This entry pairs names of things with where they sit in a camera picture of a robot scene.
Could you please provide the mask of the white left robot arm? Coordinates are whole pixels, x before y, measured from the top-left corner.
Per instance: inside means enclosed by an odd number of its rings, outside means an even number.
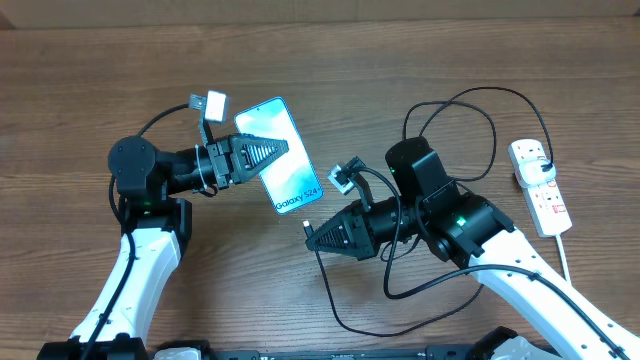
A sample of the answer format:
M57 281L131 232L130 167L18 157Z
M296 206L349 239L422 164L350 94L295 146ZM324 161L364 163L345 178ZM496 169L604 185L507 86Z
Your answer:
M93 307L64 342L43 345L41 359L145 359L146 339L163 289L192 234L191 191L213 197L249 181L289 146L279 139L232 134L178 152L141 136L114 144L109 202L121 227L115 265Z

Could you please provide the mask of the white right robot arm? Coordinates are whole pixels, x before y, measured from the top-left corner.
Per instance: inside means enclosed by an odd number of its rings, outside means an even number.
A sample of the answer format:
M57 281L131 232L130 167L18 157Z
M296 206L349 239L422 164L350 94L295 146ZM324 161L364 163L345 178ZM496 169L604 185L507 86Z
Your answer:
M376 202L359 158L333 170L343 193L360 197L318 229L306 224L306 246L366 260L382 244L415 236L456 270L401 293L416 295L458 276L476 281L509 303L563 359L636 359L639 338L619 326L563 279L534 250L513 221L486 198L461 193L427 140L414 137L391 147L385 160L393 176L391 198Z

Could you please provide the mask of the Samsung Galaxy smartphone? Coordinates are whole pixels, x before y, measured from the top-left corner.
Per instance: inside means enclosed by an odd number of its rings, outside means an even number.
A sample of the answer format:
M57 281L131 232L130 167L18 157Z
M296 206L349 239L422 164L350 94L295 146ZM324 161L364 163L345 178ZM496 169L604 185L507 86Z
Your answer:
M235 115L240 133L286 140L288 151L260 172L279 215L292 212L324 195L295 121L282 97L275 97Z

